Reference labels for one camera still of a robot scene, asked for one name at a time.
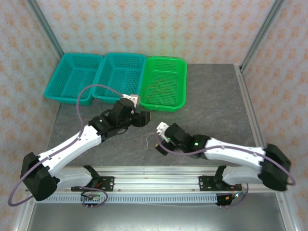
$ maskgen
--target patterned wall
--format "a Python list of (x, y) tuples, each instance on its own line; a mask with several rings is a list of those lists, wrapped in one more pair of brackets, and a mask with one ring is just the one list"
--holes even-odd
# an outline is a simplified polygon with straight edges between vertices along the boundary
[(293, 163), (297, 213), (308, 227), (308, 1), (287, 0), (245, 78), (267, 142)]
[(241, 64), (274, 0), (38, 0), (64, 52)]
[(45, 151), (50, 138), (59, 104), (43, 92), (59, 58), (25, 0), (1, 0), (0, 41), (0, 229), (8, 231), (19, 208), (7, 199), (23, 157)]

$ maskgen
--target wire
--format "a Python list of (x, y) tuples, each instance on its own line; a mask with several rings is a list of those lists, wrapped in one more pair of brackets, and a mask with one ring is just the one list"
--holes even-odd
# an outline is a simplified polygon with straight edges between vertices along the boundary
[[(225, 207), (225, 208), (229, 208), (229, 207), (234, 207), (234, 206), (237, 206), (237, 205), (240, 205), (241, 203), (243, 203), (243, 201), (247, 198), (247, 194), (248, 194), (248, 190), (249, 190), (249, 187), (248, 187), (248, 184), (247, 185), (247, 189), (246, 189), (246, 192), (244, 193), (243, 197), (241, 198), (240, 201), (234, 203), (234, 204), (231, 204), (231, 205), (227, 205), (227, 206), (221, 206), (221, 207)], [(217, 196), (219, 195), (229, 195), (230, 193), (220, 193), (220, 194), (217, 194)], [(160, 206), (169, 206), (169, 207), (186, 207), (186, 208), (198, 208), (198, 207), (206, 207), (206, 206), (211, 206), (212, 204), (210, 205), (197, 205), (197, 206), (186, 206), (186, 205), (164, 205), (164, 204), (142, 204), (142, 203), (137, 203), (138, 205), (160, 205)]]
[(146, 145), (144, 146), (144, 149), (148, 149), (148, 148), (149, 148), (149, 141), (148, 141), (148, 138), (149, 138), (151, 135), (156, 135), (156, 133), (151, 133), (150, 135), (148, 135), (148, 136), (145, 138)]
[(186, 158), (186, 156), (184, 156), (183, 159), (181, 159), (180, 162), (178, 162), (178, 163), (176, 164), (176, 166), (179, 166), (180, 163), (182, 163), (182, 161), (183, 161), (185, 158)]
[(100, 202), (99, 204), (97, 204), (97, 205), (91, 205), (91, 208), (96, 208), (96, 207), (98, 207), (98, 206), (102, 206), (102, 205), (108, 200), (108, 194), (107, 194), (104, 190), (102, 190), (102, 189), (88, 188), (88, 187), (82, 187), (82, 186), (79, 186), (79, 188), (81, 188), (81, 189), (87, 189), (87, 190), (92, 191), (92, 192), (91, 192), (87, 197), (85, 197), (85, 198), (83, 199), (83, 201), (82, 201), (82, 205), (83, 205), (85, 208), (88, 208), (88, 205), (85, 204), (86, 199), (88, 199), (88, 197), (91, 196), (92, 193), (93, 193), (94, 191), (98, 191), (98, 192), (104, 193), (104, 194), (106, 195), (106, 198), (105, 198), (102, 202)]
[(159, 136), (157, 136), (156, 138), (157, 138), (157, 141), (158, 141), (158, 145), (162, 149), (164, 149), (166, 152), (169, 152), (171, 154), (176, 154), (176, 155), (195, 155), (195, 154), (198, 154), (198, 153), (207, 152), (209, 150), (220, 148), (220, 149), (233, 149), (233, 150), (245, 152), (245, 153), (248, 153), (248, 154), (251, 154), (251, 155), (256, 155), (256, 156), (262, 157), (263, 159), (268, 160), (272, 164), (274, 164), (277, 168), (279, 168), (281, 171), (283, 171), (292, 180), (292, 183), (287, 183), (288, 185), (296, 185), (296, 180), (293, 177), (293, 175), (290, 172), (288, 172), (284, 167), (282, 167), (280, 164), (278, 164), (276, 161), (274, 161), (273, 159), (269, 158), (268, 156), (265, 156), (265, 155), (262, 155), (262, 154), (259, 154), (259, 153), (255, 153), (253, 151), (246, 150), (244, 148), (233, 147), (233, 146), (229, 146), (229, 145), (223, 145), (223, 146), (216, 145), (216, 146), (212, 146), (212, 147), (208, 147), (208, 148), (203, 148), (203, 149), (200, 149), (198, 151), (194, 151), (194, 152), (190, 152), (190, 153), (180, 153), (180, 152), (175, 152), (175, 151), (169, 150), (168, 148), (166, 148), (161, 143), (161, 141), (159, 139)]
[(85, 193), (89, 193), (89, 192), (93, 192), (93, 191), (91, 191), (91, 190), (83, 191), (83, 192), (80, 194), (80, 196), (82, 196), (82, 197), (87, 197), (88, 195), (85, 195)]
[(125, 129), (125, 131), (123, 131), (122, 133), (117, 133), (117, 135), (122, 135), (124, 134), (125, 132), (127, 132), (128, 128)]
[(243, 189), (243, 187), (240, 184), (232, 185), (232, 196), (233, 196), (233, 193), (235, 191), (235, 186), (239, 186), (239, 187), (241, 187)]
[(78, 118), (79, 118), (80, 124), (81, 124), (81, 129), (80, 129), (79, 134), (78, 134), (77, 137), (76, 137), (71, 143), (69, 143), (67, 146), (65, 146), (65, 147), (63, 147), (63, 148), (61, 148), (61, 149), (59, 149), (58, 151), (52, 153), (52, 154), (49, 155), (48, 157), (45, 157), (44, 159), (42, 159), (41, 161), (39, 161), (39, 162), (37, 162), (35, 165), (33, 165), (33, 166), (32, 166), (32, 167), (31, 167), (31, 168), (30, 168), (30, 169), (18, 180), (18, 182), (14, 185), (14, 187), (13, 187), (13, 189), (12, 189), (10, 195), (9, 195), (9, 199), (8, 199), (8, 205), (9, 205), (9, 206), (11, 206), (11, 207), (19, 206), (19, 205), (21, 205), (21, 204), (27, 202), (27, 201), (30, 200), (31, 198), (33, 198), (33, 196), (30, 196), (30, 197), (28, 197), (28, 198), (26, 198), (26, 199), (24, 199), (24, 200), (22, 200), (22, 201), (20, 201), (20, 202), (18, 202), (18, 203), (13, 203), (13, 202), (12, 202), (13, 196), (14, 196), (14, 194), (16, 193), (17, 188), (19, 187), (19, 185), (24, 181), (24, 179), (26, 179), (26, 177), (27, 177), (31, 172), (33, 172), (39, 165), (41, 165), (42, 163), (44, 163), (46, 160), (50, 160), (53, 156), (55, 156), (55, 155), (57, 155), (58, 153), (64, 151), (65, 149), (71, 147), (74, 143), (76, 143), (76, 142), (79, 140), (79, 137), (81, 137), (81, 135), (82, 135), (82, 133), (83, 133), (83, 130), (84, 130), (84, 127), (85, 127), (84, 122), (83, 122), (82, 117), (81, 117), (81, 114), (80, 114), (80, 110), (79, 110), (79, 101), (80, 101), (80, 98), (81, 98), (82, 93), (83, 93), (85, 90), (87, 90), (87, 89), (89, 89), (89, 88), (92, 88), (92, 87), (103, 87), (103, 88), (106, 88), (106, 89), (108, 89), (108, 90), (110, 90), (110, 91), (113, 91), (114, 93), (118, 94), (120, 97), (123, 97), (123, 95), (122, 95), (120, 92), (118, 92), (118, 91), (116, 91), (116, 90), (114, 90), (114, 89), (112, 89), (112, 88), (110, 88), (110, 87), (108, 87), (108, 86), (106, 86), (106, 85), (103, 85), (103, 84), (91, 84), (91, 85), (86, 86), (84, 89), (82, 89), (81, 92), (79, 93), (78, 97), (77, 97), (77, 102), (76, 102), (77, 115), (78, 115)]
[(169, 94), (169, 95), (171, 95), (170, 92), (155, 90), (155, 91), (152, 92), (152, 94), (151, 94), (149, 97), (145, 97), (145, 94), (144, 94), (145, 90), (150, 89), (150, 88), (156, 88), (156, 84), (157, 84), (159, 81), (165, 81), (165, 82), (166, 82), (166, 88), (162, 88), (162, 87), (159, 85), (159, 89), (160, 89), (160, 90), (167, 90), (167, 89), (168, 89), (169, 84), (168, 84), (167, 80), (165, 80), (165, 79), (163, 79), (163, 78), (162, 78), (162, 79), (159, 79), (159, 80), (157, 80), (153, 85), (148, 86), (148, 87), (146, 87), (146, 88), (143, 89), (143, 97), (144, 97), (145, 99), (149, 100), (150, 98), (152, 98), (152, 96), (153, 96), (154, 93), (161, 93), (161, 94)]
[(248, 186), (248, 183), (246, 184), (246, 192), (244, 193), (243, 197), (241, 198), (241, 200), (239, 202), (236, 202), (235, 204), (231, 204), (231, 205), (227, 205), (225, 207), (234, 207), (234, 206), (237, 206), (237, 205), (240, 205), (241, 203), (243, 203), (243, 201), (247, 198), (247, 194), (248, 194), (248, 191), (249, 191), (249, 186)]
[(142, 142), (143, 142), (143, 138), (144, 138), (145, 136), (149, 135), (149, 134), (153, 134), (153, 132), (148, 132), (148, 133), (144, 134), (144, 135), (142, 136), (142, 138), (140, 139), (140, 142), (139, 142), (139, 143), (134, 143), (134, 144), (131, 144), (131, 145), (123, 145), (123, 146), (121, 146), (121, 148), (127, 148), (127, 147), (132, 147), (132, 146), (136, 147), (136, 146), (138, 146), (138, 145), (141, 145)]

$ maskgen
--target robotic arm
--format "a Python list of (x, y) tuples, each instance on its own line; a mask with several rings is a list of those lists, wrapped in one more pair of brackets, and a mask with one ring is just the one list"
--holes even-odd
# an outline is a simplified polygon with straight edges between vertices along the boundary
[[(48, 157), (25, 179), (24, 184), (37, 201), (42, 201), (52, 195), (57, 189), (75, 186), (95, 188), (100, 184), (101, 178), (91, 166), (84, 166), (78, 171), (62, 169), (86, 150), (99, 145), (108, 138), (118, 134), (120, 130), (127, 130), (129, 126), (143, 127), (150, 122), (151, 114), (141, 111), (136, 113), (139, 104), (137, 95), (123, 95), (111, 110), (104, 111), (94, 117), (85, 127), (82, 135), (77, 133), (55, 148), (35, 156), (29, 153), (24, 157), (21, 177), (33, 165)], [(65, 148), (76, 138), (78, 141)], [(57, 155), (49, 157), (52, 153), (60, 151)]]
[(277, 162), (287, 172), (290, 170), (291, 162), (273, 144), (262, 148), (225, 143), (205, 135), (191, 136), (177, 124), (168, 126), (164, 122), (157, 127), (157, 134), (163, 141), (156, 149), (163, 155), (180, 150), (190, 153), (194, 158), (222, 160), (240, 165), (218, 167), (215, 176), (207, 184), (215, 185), (219, 190), (228, 190), (231, 186), (241, 183), (263, 183), (276, 191), (287, 189), (288, 175), (269, 159)]

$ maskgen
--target gray table surface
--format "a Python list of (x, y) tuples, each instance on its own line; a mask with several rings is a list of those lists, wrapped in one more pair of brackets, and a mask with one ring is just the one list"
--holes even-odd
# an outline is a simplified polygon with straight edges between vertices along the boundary
[[(91, 120), (111, 104), (93, 99), (90, 106), (81, 106), (85, 122)], [(221, 161), (192, 159), (178, 155), (161, 155), (154, 149), (156, 138), (145, 138), (155, 132), (160, 122), (177, 123), (186, 132), (204, 134), (239, 145), (254, 146), (254, 138), (231, 64), (189, 64), (187, 73), (186, 104), (174, 113), (151, 111), (151, 122), (143, 128), (130, 127), (123, 135), (112, 137), (103, 144), (86, 151), (70, 166), (218, 166)], [(76, 106), (61, 104), (51, 136), (50, 148), (64, 142), (80, 130)]]

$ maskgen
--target purple cable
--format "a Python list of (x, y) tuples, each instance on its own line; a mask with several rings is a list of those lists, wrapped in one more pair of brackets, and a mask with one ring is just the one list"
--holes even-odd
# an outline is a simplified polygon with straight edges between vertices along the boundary
[(82, 118), (81, 118), (80, 111), (79, 111), (79, 101), (80, 101), (80, 98), (81, 98), (82, 93), (83, 93), (85, 90), (87, 90), (87, 89), (89, 89), (89, 88), (92, 88), (92, 87), (103, 87), (103, 88), (106, 88), (106, 89), (108, 89), (108, 90), (113, 91), (114, 93), (118, 94), (120, 97), (123, 96), (120, 92), (118, 92), (118, 91), (116, 91), (116, 90), (114, 90), (114, 89), (112, 89), (112, 88), (110, 88), (110, 87), (108, 87), (108, 86), (106, 86), (106, 85), (103, 85), (103, 84), (91, 84), (91, 85), (86, 86), (84, 89), (82, 89), (81, 92), (80, 92), (79, 95), (78, 95), (77, 102), (76, 102), (77, 115), (78, 115), (78, 118), (79, 118), (80, 124), (81, 124), (81, 129), (80, 129), (80, 132), (79, 132), (78, 136), (76, 137), (76, 139), (74, 139), (74, 140), (73, 140), (71, 143), (69, 143), (67, 146), (65, 146), (65, 147), (59, 149), (58, 151), (54, 152), (53, 154), (51, 154), (51, 155), (49, 156), (49, 158), (46, 157), (46, 158), (42, 159), (41, 161), (37, 162), (35, 165), (33, 165), (33, 167), (31, 167), (31, 168), (19, 179), (19, 181), (14, 185), (14, 187), (13, 187), (13, 189), (12, 189), (10, 195), (9, 195), (9, 199), (8, 199), (8, 205), (9, 205), (9, 206), (11, 206), (11, 207), (19, 206), (19, 205), (23, 204), (24, 202), (27, 202), (28, 200), (30, 200), (31, 198), (33, 198), (33, 196), (30, 196), (30, 197), (28, 197), (28, 198), (26, 198), (26, 199), (24, 199), (23, 201), (20, 201), (20, 202), (18, 202), (18, 203), (15, 203), (15, 204), (12, 203), (12, 199), (13, 199), (13, 196), (14, 196), (14, 194), (15, 194), (17, 188), (18, 188), (19, 185), (24, 181), (24, 179), (25, 179), (31, 172), (33, 172), (34, 169), (36, 169), (40, 164), (42, 164), (42, 163), (45, 162), (46, 160), (52, 158), (53, 156), (57, 155), (58, 153), (60, 153), (60, 152), (64, 151), (65, 149), (71, 147), (74, 143), (76, 143), (76, 142), (79, 140), (79, 137), (81, 137), (81, 135), (82, 135), (82, 133), (83, 133), (83, 130), (84, 130), (84, 127), (85, 127), (85, 126), (84, 126), (84, 123), (83, 123), (83, 120), (82, 120)]
[(158, 141), (158, 145), (162, 149), (164, 149), (166, 152), (169, 152), (171, 154), (178, 154), (178, 155), (195, 155), (195, 154), (202, 153), (202, 152), (207, 152), (209, 150), (216, 149), (216, 148), (220, 148), (220, 149), (223, 149), (223, 148), (224, 149), (234, 149), (234, 150), (237, 150), (237, 151), (241, 151), (241, 152), (245, 152), (245, 153), (248, 153), (248, 154), (256, 155), (256, 156), (264, 158), (265, 160), (270, 161), (277, 168), (279, 168), (281, 171), (283, 171), (292, 180), (292, 183), (287, 183), (288, 185), (295, 185), (296, 184), (295, 178), (284, 167), (282, 167), (280, 164), (278, 164), (276, 161), (274, 161), (273, 159), (269, 158), (268, 156), (265, 156), (265, 155), (262, 155), (262, 154), (259, 154), (259, 153), (255, 153), (253, 151), (249, 151), (249, 150), (246, 150), (246, 149), (243, 149), (243, 148), (228, 146), (228, 145), (226, 145), (226, 146), (225, 145), (224, 146), (216, 145), (216, 146), (212, 146), (212, 147), (208, 147), (208, 148), (203, 148), (201, 150), (190, 152), (190, 153), (180, 153), (180, 152), (175, 152), (175, 151), (169, 150), (165, 146), (163, 146), (161, 141), (159, 140), (158, 136), (157, 136), (157, 141)]
[[(98, 207), (98, 206), (103, 205), (103, 204), (107, 201), (107, 199), (108, 199), (108, 194), (107, 194), (104, 190), (102, 190), (102, 189), (88, 188), (88, 187), (82, 187), (82, 186), (78, 186), (78, 187), (81, 188), (81, 189), (103, 192), (103, 193), (106, 195), (106, 198), (104, 199), (104, 201), (100, 202), (100, 203), (97, 204), (97, 205), (91, 206), (91, 208), (96, 208), (96, 207)], [(83, 205), (85, 208), (88, 207), (88, 206), (85, 204), (85, 201), (86, 201), (86, 199), (87, 199), (92, 193), (93, 193), (93, 192), (91, 192), (91, 193), (90, 193), (87, 197), (85, 197), (85, 198), (83, 199), (83, 201), (82, 201), (82, 205)]]

